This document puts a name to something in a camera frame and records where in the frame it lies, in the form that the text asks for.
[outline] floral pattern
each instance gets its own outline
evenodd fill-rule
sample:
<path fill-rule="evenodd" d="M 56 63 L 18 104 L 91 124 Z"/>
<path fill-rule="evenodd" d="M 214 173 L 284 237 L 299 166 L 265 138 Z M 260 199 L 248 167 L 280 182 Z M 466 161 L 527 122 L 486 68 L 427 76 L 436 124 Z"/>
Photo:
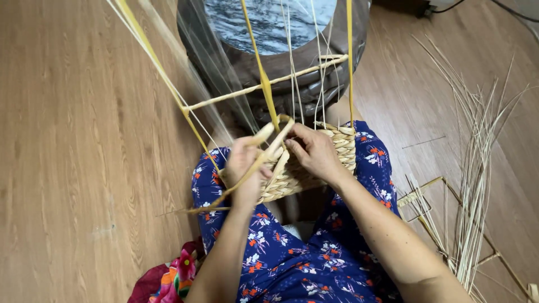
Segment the floral pattern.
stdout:
<path fill-rule="evenodd" d="M 391 163 L 383 142 L 363 121 L 357 131 L 357 179 L 397 216 Z M 216 169 L 226 164 L 228 147 L 203 154 L 193 171 L 195 207 L 207 206 L 224 190 Z M 220 206 L 229 206 L 227 199 Z M 218 239 L 226 211 L 198 215 L 204 250 Z M 330 191 L 311 238 L 302 242 L 283 229 L 264 205 L 252 214 L 246 238 L 237 302 L 402 302 L 376 256 L 370 251 L 342 198 Z"/>

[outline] basket weave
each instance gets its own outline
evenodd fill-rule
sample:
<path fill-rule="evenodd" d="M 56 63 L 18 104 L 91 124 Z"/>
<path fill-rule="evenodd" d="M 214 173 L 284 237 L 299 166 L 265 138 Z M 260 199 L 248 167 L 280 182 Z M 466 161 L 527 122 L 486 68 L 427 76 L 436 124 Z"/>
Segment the basket weave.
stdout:
<path fill-rule="evenodd" d="M 353 173 L 356 168 L 355 130 L 350 127 L 337 128 L 326 124 L 326 129 L 319 129 L 317 131 L 331 137 L 339 160 L 341 160 L 341 163 Z M 261 181 L 261 197 L 258 200 L 259 204 L 325 185 L 324 181 L 307 172 L 305 168 L 301 166 L 294 154 L 289 155 L 289 159 L 284 164 L 284 168 L 275 171 L 277 163 L 279 160 L 282 160 L 281 157 L 285 154 L 288 154 L 288 151 L 283 151 L 283 148 L 281 147 L 275 152 L 274 158 L 270 159 L 265 164 L 267 168 L 273 171 L 274 176 L 271 180 Z M 226 180 L 225 175 L 221 175 L 221 178 Z"/>

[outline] pile of dried strands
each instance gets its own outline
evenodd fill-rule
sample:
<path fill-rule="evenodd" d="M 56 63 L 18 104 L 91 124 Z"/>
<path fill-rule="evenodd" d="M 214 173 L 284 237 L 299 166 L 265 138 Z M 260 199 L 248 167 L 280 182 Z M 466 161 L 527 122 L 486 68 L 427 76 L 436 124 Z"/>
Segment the pile of dried strands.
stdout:
<path fill-rule="evenodd" d="M 469 141 L 466 148 L 461 152 L 462 179 L 460 198 L 462 205 L 459 208 L 452 250 L 450 250 L 448 241 L 447 218 L 445 219 L 445 237 L 442 239 L 434 220 L 428 212 L 429 206 L 421 194 L 421 189 L 413 178 L 410 180 L 410 186 L 418 198 L 412 201 L 411 205 L 434 240 L 439 252 L 444 256 L 447 266 L 468 291 L 472 299 L 476 302 L 485 302 L 485 298 L 474 285 L 474 278 L 483 242 L 485 218 L 489 202 L 491 151 L 500 131 L 514 110 L 515 105 L 520 101 L 522 94 L 528 90 L 528 86 L 516 96 L 506 98 L 507 80 L 513 64 L 513 60 L 511 60 L 503 88 L 499 94 L 496 92 L 498 78 L 494 79 L 488 94 L 484 95 L 479 87 L 477 92 L 473 93 L 466 87 L 463 77 L 456 72 L 431 39 L 428 38 L 434 52 L 416 37 L 414 39 L 429 54 L 453 90 L 457 107 L 457 120 L 459 120 L 459 136 L 462 137 L 463 133 L 460 127 L 458 108 L 462 112 L 469 130 Z M 447 205 L 447 186 L 445 193 L 445 205 Z"/>

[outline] round marble surface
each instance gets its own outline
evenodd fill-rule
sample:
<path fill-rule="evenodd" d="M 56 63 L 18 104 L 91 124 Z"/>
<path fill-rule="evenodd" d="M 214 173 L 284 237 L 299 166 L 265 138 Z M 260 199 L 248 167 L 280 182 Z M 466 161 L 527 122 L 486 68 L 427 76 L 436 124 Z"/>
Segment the round marble surface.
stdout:
<path fill-rule="evenodd" d="M 333 16 L 337 0 L 312 1 L 318 30 L 323 31 Z M 245 5 L 261 55 L 288 52 L 285 20 L 292 49 L 316 38 L 311 0 L 282 0 L 282 10 L 281 0 L 245 0 Z M 206 0 L 205 11 L 211 28 L 223 42 L 254 53 L 240 0 Z"/>

